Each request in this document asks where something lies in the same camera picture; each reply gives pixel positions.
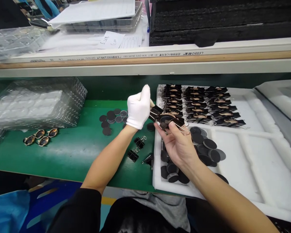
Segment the gray fabric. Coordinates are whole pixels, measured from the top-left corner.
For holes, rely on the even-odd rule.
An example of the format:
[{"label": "gray fabric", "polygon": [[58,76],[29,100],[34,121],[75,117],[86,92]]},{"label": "gray fabric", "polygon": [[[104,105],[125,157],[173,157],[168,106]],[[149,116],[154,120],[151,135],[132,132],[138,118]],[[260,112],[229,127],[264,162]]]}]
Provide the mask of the gray fabric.
[{"label": "gray fabric", "polygon": [[134,190],[123,190],[123,197],[131,197],[153,210],[159,212],[174,227],[191,232],[188,210],[184,197],[164,194],[146,193]]}]

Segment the white glove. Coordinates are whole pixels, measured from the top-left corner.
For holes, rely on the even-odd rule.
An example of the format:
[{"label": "white glove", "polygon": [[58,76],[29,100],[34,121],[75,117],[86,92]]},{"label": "white glove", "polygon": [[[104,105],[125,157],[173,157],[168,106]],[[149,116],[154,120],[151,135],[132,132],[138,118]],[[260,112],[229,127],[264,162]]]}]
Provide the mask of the white glove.
[{"label": "white glove", "polygon": [[138,94],[131,95],[127,99],[128,118],[127,125],[136,129],[142,129],[150,115],[150,87],[145,85]]}]

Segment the hand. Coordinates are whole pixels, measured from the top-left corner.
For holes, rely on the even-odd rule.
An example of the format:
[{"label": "hand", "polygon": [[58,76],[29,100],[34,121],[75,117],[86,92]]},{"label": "hand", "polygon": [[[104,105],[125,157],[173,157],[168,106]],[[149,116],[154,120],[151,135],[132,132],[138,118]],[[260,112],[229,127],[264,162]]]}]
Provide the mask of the hand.
[{"label": "hand", "polygon": [[158,126],[157,122],[154,123],[154,126],[161,135],[172,162],[190,178],[191,171],[201,163],[194,148],[191,134],[183,135],[173,121],[169,123],[169,130],[166,129],[168,134]]},{"label": "hand", "polygon": [[145,85],[140,93],[128,97],[127,107],[128,118],[126,124],[136,129],[142,129],[150,115],[149,85]]}]

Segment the black sleeve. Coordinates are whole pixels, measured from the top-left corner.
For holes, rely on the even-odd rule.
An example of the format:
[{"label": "black sleeve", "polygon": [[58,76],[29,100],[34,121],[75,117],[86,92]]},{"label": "black sleeve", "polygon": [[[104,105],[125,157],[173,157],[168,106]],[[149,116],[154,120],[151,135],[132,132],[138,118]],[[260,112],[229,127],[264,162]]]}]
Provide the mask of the black sleeve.
[{"label": "black sleeve", "polygon": [[78,189],[56,213],[48,233],[99,232],[101,194],[93,189]]}]

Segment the paper sheet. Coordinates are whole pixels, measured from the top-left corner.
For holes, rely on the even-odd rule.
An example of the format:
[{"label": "paper sheet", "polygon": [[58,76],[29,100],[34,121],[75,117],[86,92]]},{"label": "paper sheet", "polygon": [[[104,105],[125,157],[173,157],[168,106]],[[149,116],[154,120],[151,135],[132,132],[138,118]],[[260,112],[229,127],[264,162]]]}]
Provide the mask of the paper sheet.
[{"label": "paper sheet", "polygon": [[142,44],[142,35],[125,36],[120,49],[139,48]]},{"label": "paper sheet", "polygon": [[125,34],[106,31],[104,37],[98,43],[99,49],[118,49],[125,37]]},{"label": "paper sheet", "polygon": [[61,24],[99,21],[135,15],[135,0],[97,0],[70,4],[63,12],[48,22],[53,28]]}]

